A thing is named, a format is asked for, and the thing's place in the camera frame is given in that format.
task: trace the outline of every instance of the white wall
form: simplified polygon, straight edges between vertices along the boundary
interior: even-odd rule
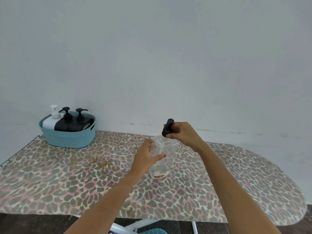
[[[0,162],[49,105],[98,130],[168,118],[251,149],[312,201],[311,0],[0,0]]]

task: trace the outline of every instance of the hand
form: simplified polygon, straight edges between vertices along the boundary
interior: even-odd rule
[[[166,154],[158,154],[152,157],[149,153],[152,149],[153,140],[144,140],[143,144],[141,145],[141,147],[138,148],[137,153],[135,154],[130,173],[142,177],[144,173],[146,173],[155,162],[166,157]]]
[[[198,153],[200,147],[206,144],[188,122],[175,122],[171,129],[172,133],[167,134],[167,138],[179,140],[182,144],[191,147],[194,152]]]

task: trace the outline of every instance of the forearm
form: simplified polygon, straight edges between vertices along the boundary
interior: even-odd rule
[[[65,232],[65,234],[108,233],[139,174],[127,174]]]
[[[198,148],[233,233],[280,233],[206,143]]]

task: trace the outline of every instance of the blue object on floor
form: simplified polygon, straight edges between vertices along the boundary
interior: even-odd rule
[[[168,234],[168,233],[165,232],[165,230],[163,230],[163,229],[155,228],[155,229],[148,230],[145,232],[140,232],[140,234]]]

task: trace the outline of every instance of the light blue basket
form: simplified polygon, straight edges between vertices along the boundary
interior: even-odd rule
[[[78,112],[69,111],[73,116],[77,116]],[[96,118],[88,113],[84,113],[86,117],[94,119],[94,123],[87,129],[78,132],[55,131],[42,128],[42,122],[51,116],[48,115],[39,122],[40,129],[50,145],[65,148],[82,148],[92,142],[96,135]]]

